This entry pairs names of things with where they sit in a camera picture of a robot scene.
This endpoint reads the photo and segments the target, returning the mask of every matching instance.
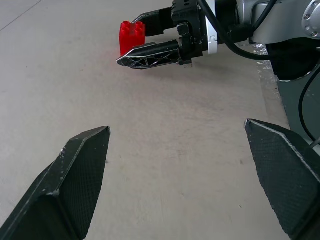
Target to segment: black cable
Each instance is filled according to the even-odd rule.
[[[264,22],[266,17],[269,15],[271,12],[272,8],[276,5],[278,0],[270,0],[266,8],[264,9],[263,13],[259,17],[259,19],[256,21],[256,23],[253,25],[254,31],[256,31],[260,25]]]
[[[284,56],[288,55],[296,55],[299,53],[302,53],[306,51],[306,49],[294,49],[293,51],[286,51],[283,54],[271,54],[271,55],[257,55],[250,52],[247,52],[245,50],[240,49],[237,47],[232,40],[229,38],[228,34],[212,12],[210,6],[208,5],[206,0],[197,0],[198,4],[200,5],[202,11],[204,12],[205,16],[208,18],[209,22],[213,26],[213,28],[218,33],[221,40],[224,42],[224,44],[235,54],[244,57],[246,59],[256,60],[256,61],[266,61],[266,60],[273,60],[277,58],[282,58]]]
[[[303,104],[304,104],[304,99],[305,99],[305,95],[308,91],[308,88],[310,87],[310,85],[312,84],[312,82],[315,80],[315,78],[318,76],[319,73],[320,73],[320,67],[314,72],[314,74],[310,77],[309,81],[306,83],[306,85],[300,95],[299,105],[298,105],[299,118],[300,118],[301,125],[302,125],[304,131],[306,132],[306,134],[309,136],[309,138],[313,142],[316,141],[316,138],[311,134],[311,132],[309,131],[309,129],[306,126],[305,119],[304,119],[304,113],[303,113]]]
[[[320,144],[320,137],[315,140],[313,143],[310,144],[310,148],[314,148],[315,146],[317,146],[318,144]]]

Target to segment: concrete floor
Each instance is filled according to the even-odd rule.
[[[0,2],[0,225],[68,139],[109,125],[87,239],[289,239],[244,130],[246,118],[287,124],[255,62],[220,46],[193,68],[127,69],[116,64],[120,23],[171,0],[42,0],[27,11],[38,1]]]

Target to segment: black mechanical part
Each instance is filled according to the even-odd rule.
[[[217,17],[226,31],[230,25],[238,24],[236,0],[216,0],[216,9]],[[142,70],[174,63],[185,65],[190,64],[192,58],[203,56],[203,51],[208,50],[206,16],[199,9],[197,0],[174,0],[172,7],[143,13],[133,22],[137,21],[145,24],[147,37],[177,27],[180,38],[178,42],[175,40],[136,46],[117,60],[122,66]]]
[[[235,43],[230,39],[228,33],[224,30],[224,27],[221,25],[217,17],[212,12],[210,6],[208,5],[206,0],[197,0],[199,6],[201,7],[202,11],[204,12],[205,16],[217,31],[218,36],[224,41],[226,46],[235,54],[244,57],[246,59],[256,60],[256,61],[267,61],[267,60],[274,60],[274,59],[283,59],[284,56],[295,56],[298,54],[306,54],[306,51],[310,50],[310,46],[304,46],[297,49],[288,50],[283,53],[279,54],[269,54],[269,55],[257,55],[250,52],[247,52],[235,45]]]
[[[255,32],[261,24],[265,21],[273,7],[276,5],[278,0],[270,0],[266,8],[264,9],[263,13],[259,17],[259,19],[256,21],[256,23],[253,25],[253,31]]]
[[[261,186],[292,240],[318,240],[320,156],[297,133],[248,119],[245,130]]]
[[[131,69],[149,69],[181,61],[177,40],[136,46],[121,56],[117,63]]]
[[[146,12],[138,16],[133,23],[143,22],[145,24],[145,36],[151,37],[164,34],[164,30],[176,27],[171,19],[171,7]]]
[[[99,198],[110,129],[71,138],[0,228],[0,240],[83,240]]]
[[[254,27],[251,24],[230,25],[228,36],[234,43],[244,42],[254,36]]]
[[[279,80],[292,81],[310,73],[317,66],[320,59],[320,52],[314,50],[320,47],[320,41],[309,38],[296,38],[266,45],[270,55],[278,55],[302,46],[308,46],[309,49],[296,55],[284,55],[282,58],[271,60],[274,74],[277,75]]]

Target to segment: red lego brick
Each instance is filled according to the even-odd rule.
[[[121,23],[119,33],[121,56],[129,52],[133,47],[143,45],[146,42],[146,26],[141,22],[130,23],[124,21]]]

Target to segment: lego stud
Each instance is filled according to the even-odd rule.
[[[123,26],[121,28],[121,32],[122,32],[123,35],[129,35],[130,29],[128,27],[126,27],[126,26]]]
[[[135,35],[136,36],[142,36],[143,35],[142,28],[140,28],[140,27],[136,27],[134,31],[135,31]]]
[[[137,22],[135,23],[135,27],[136,27],[136,28],[141,28],[143,24],[144,24],[144,23],[143,23],[142,21],[137,21]]]
[[[130,22],[129,21],[124,21],[123,23],[121,23],[121,27],[130,27]]]

